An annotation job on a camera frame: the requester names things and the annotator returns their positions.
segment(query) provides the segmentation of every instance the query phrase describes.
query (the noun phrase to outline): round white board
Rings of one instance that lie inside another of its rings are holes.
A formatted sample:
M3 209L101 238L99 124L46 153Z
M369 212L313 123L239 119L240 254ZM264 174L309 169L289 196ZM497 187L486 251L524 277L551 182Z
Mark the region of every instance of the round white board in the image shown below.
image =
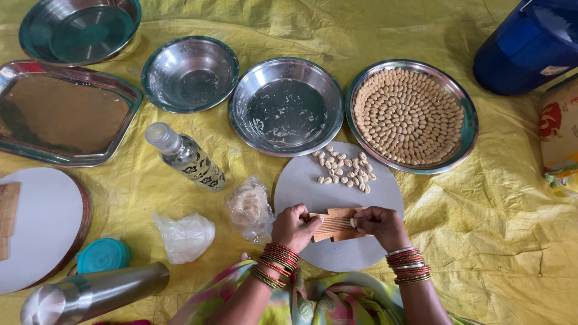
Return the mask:
M347 159L358 157L364 152L361 147L351 143L331 142L334 150L347 155ZM309 212L324 213L328 208L353 208L359 206L382 206L395 209L403 219L403 198L393 174L386 165L367 154L367 160L373 167L376 180L369 180L371 191L365 194L357 187L344 184L317 183L319 176L327 176L327 169L319 166L317 157L311 154L293 158L285 167L275 188L275 212L304 203ZM341 167L343 176L352 167ZM331 242L325 239L309 243L299 256L316 267L333 272L358 271L376 264L385 257L386 251L375 237L362 237L346 241Z
M71 248L83 217L76 183L54 168L30 168L0 179L20 182L8 259L0 261L0 293L26 288L58 265Z

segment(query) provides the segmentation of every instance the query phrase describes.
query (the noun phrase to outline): steel bowl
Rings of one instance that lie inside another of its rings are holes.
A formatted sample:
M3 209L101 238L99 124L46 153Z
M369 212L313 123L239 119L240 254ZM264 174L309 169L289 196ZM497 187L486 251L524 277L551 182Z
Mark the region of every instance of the steel bowl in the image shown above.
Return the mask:
M377 150L375 150L365 139L361 136L361 133L355 124L353 118L354 112L354 100L357 90L363 84L363 81L373 74L379 72L383 69L395 69L400 67L404 70L419 72L433 79L437 84L443 86L443 88L453 97L456 101L464 107L464 123L461 128L461 138L460 143L454 147L454 149L444 158L444 160L429 165L410 165L402 164L400 162L390 160L383 156ZM346 111L347 122L349 127L353 131L353 134L357 138L357 141L361 146L375 159L381 161L382 163L398 169L400 171L422 174L422 175L433 175L441 172L449 171L455 168L457 165L461 164L471 153L476 145L477 136L479 133L478 121L476 108L473 106L472 100L469 98L468 93L458 84L452 77L447 75L445 72L437 69L429 64L407 60L407 59L394 59L385 60L382 62L375 63L365 68L360 72L357 77L351 82L349 89L347 90L346 97Z
M20 47L31 59L78 67L122 49L140 24L138 0L41 0L20 24Z
M239 80L239 60L225 43L205 36L168 42L144 64L140 82L156 107L195 113L223 100Z
M343 93L317 64L293 57L250 68L229 100L229 119L251 147L276 157L316 151L343 123Z

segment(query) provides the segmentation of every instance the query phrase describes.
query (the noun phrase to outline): teal plastic container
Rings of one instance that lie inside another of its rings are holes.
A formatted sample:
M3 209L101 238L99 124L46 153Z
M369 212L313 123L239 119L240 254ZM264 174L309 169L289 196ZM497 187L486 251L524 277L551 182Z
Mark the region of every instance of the teal plastic container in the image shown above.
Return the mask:
M128 246L113 238L102 238L90 243L76 255L78 274L108 271L128 266L131 251Z

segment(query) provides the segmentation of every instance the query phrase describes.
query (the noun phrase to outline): dough in plastic bag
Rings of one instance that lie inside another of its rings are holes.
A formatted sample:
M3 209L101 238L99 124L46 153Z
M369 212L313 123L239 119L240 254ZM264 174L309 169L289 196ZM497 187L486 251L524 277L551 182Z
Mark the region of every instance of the dough in plastic bag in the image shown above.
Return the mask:
M214 223L198 213L174 221L153 212L153 221L161 231L166 256L171 264L184 264L198 259L215 238Z
M233 231L260 245L269 242L275 217L267 199L267 188L259 175L255 174L239 185L227 200Z

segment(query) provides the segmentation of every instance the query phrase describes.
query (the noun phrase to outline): yellow plastic sheet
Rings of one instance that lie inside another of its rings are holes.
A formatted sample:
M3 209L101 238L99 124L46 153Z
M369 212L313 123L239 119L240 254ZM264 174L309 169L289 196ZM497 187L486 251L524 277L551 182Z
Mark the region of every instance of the yellow plastic sheet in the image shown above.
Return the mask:
M0 3L1 63L26 58L17 31L34 3ZM476 106L480 136L475 150L458 168L441 175L393 171L405 202L405 226L432 267L443 305L451 313L487 324L576 323L578 205L551 195L540 175L536 106L547 86L525 96L499 97L480 88L471 72L477 48L514 9L516 0L142 0L141 4L143 22L133 41L119 56L90 68L140 87L142 66L156 48L174 38L206 35L235 51L241 73L265 59L294 56L324 67L344 90L359 71L391 58L424 61L447 72ZM227 188L207 193L164 165L143 137L155 121L196 139L227 173ZM347 125L336 140L355 143ZM151 221L153 211L173 219L198 212L215 222L217 233L197 261L169 266L171 281L159 296L98 320L148 319L165 324L196 288L234 263L242 251L257 256L260 247L231 231L222 206L254 173L274 190L287 161L245 145L228 121L226 101L205 112L174 115L144 100L109 162L66 170L88 187L92 199L93 221L85 246L113 237L130 246L131 265L166 263L161 237ZM41 165L0 154L1 176ZM308 278L328 275L307 263L301 266ZM49 282L62 279L69 267ZM385 261L364 272L387 282L393 279ZM0 296L1 324L18 323L20 306L29 293Z

